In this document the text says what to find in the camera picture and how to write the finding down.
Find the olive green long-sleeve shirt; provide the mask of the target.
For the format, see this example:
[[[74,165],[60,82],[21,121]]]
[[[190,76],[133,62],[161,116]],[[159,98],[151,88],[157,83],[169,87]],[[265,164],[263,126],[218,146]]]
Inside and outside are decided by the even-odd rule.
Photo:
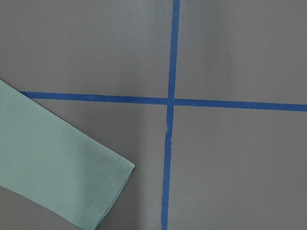
[[[83,230],[112,208],[134,164],[0,84],[0,185]]]

